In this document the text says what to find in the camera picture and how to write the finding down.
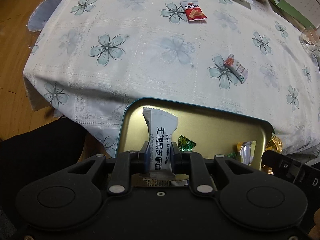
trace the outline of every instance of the silver screw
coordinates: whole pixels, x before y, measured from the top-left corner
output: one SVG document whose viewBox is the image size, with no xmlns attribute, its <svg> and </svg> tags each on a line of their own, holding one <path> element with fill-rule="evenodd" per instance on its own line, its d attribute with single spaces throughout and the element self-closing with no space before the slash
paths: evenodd
<svg viewBox="0 0 320 240">
<path fill-rule="evenodd" d="M 197 187 L 197 191 L 201 193 L 210 193 L 211 191 L 213 191 L 213 187 L 209 185 L 200 185 Z"/>
<path fill-rule="evenodd" d="M 122 193 L 124 192 L 125 188 L 121 185 L 112 185 L 109 187 L 109 191 L 112 193 Z"/>
<path fill-rule="evenodd" d="M 159 197 L 162 197 L 162 196 L 164 196 L 164 195 L 165 195 L 165 193 L 164 193 L 163 191 L 157 192 L 157 196 L 159 196 Z"/>
</svg>

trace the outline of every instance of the person's leg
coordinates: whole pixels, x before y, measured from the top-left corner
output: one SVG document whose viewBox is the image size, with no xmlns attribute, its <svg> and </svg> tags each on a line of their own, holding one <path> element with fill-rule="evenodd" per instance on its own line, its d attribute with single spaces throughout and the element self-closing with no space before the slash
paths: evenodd
<svg viewBox="0 0 320 240">
<path fill-rule="evenodd" d="M 15 197 L 25 185 L 75 164 L 87 130 L 67 118 L 0 142 L 0 206 L 16 228 Z"/>
</svg>

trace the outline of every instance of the table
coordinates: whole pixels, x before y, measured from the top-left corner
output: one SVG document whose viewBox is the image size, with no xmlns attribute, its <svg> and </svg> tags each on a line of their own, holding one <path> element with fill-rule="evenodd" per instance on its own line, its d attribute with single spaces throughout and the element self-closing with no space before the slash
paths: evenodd
<svg viewBox="0 0 320 240">
<path fill-rule="evenodd" d="M 50 103 L 112 157 L 124 111 L 141 97 L 265 119 L 284 153 L 318 154 L 320 73 L 300 32 L 267 2 L 198 0 L 202 22 L 188 22 L 179 2 L 63 0 L 23 72 L 33 109 Z M 249 71 L 244 84 L 222 65 L 230 53 Z"/>
</svg>

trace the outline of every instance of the red snack package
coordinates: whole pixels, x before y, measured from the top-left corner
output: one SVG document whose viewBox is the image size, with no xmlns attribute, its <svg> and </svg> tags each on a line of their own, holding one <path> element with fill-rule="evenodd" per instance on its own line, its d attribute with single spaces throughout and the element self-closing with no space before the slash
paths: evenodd
<svg viewBox="0 0 320 240">
<path fill-rule="evenodd" d="M 201 11 L 197 0 L 180 1 L 180 4 L 184 9 L 189 21 L 200 21 L 207 19 L 207 17 Z"/>
</svg>

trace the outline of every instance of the gold metal tray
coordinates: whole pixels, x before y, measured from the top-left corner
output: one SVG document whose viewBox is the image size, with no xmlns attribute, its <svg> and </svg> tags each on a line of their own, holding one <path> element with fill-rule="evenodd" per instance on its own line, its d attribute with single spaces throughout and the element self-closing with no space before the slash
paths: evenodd
<svg viewBox="0 0 320 240">
<path fill-rule="evenodd" d="M 197 143 L 193 151 L 204 158 L 236 152 L 238 142 L 257 141 L 251 166 L 260 169 L 261 156 L 274 131 L 264 120 L 214 108 L 155 98 L 141 98 L 128 106 L 122 121 L 117 153 L 140 150 L 148 141 L 148 127 L 142 115 L 144 107 L 157 108 L 178 117 L 172 141 L 184 135 Z"/>
</svg>

